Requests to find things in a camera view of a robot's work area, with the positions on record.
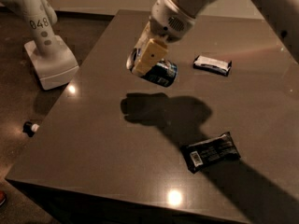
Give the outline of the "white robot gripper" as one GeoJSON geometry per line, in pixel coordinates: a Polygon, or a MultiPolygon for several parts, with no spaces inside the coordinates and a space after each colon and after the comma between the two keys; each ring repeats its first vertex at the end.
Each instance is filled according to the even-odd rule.
{"type": "Polygon", "coordinates": [[[157,0],[151,9],[149,23],[146,24],[135,51],[140,54],[132,73],[142,77],[168,52],[167,45],[152,34],[166,37],[168,42],[180,40],[195,25],[195,18],[178,7],[173,0],[157,0]]]}

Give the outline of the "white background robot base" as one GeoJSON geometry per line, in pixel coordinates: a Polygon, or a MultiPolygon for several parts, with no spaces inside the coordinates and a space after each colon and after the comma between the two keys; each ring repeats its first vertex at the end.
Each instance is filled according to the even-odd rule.
{"type": "Polygon", "coordinates": [[[30,30],[32,41],[24,48],[44,90],[71,81],[79,69],[78,62],[65,42],[54,33],[57,15],[47,0],[0,0],[20,16],[30,30]]]}

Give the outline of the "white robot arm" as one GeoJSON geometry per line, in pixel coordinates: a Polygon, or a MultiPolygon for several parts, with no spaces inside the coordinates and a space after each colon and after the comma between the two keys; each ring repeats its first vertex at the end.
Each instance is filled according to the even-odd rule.
{"type": "Polygon", "coordinates": [[[299,0],[156,0],[126,67],[139,77],[167,53],[167,45],[182,39],[201,14],[252,18],[259,14],[299,61],[299,0]]]}

